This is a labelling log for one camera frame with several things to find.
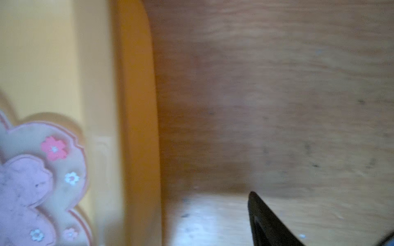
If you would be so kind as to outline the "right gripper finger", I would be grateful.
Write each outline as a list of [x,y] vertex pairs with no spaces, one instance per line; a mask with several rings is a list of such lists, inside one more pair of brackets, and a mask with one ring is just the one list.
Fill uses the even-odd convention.
[[254,246],[304,246],[255,192],[248,196]]

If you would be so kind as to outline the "pink flower coaster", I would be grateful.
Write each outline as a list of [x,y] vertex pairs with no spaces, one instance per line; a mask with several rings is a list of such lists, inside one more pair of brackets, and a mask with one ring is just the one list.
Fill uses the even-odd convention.
[[1,114],[1,245],[92,246],[77,210],[87,188],[75,134],[46,121],[15,126]]

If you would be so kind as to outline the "yellow plastic storage box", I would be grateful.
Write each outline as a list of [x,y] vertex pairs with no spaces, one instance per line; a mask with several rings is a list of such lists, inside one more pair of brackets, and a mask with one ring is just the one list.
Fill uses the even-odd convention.
[[152,40],[141,1],[1,1],[1,114],[78,138],[92,246],[162,243]]

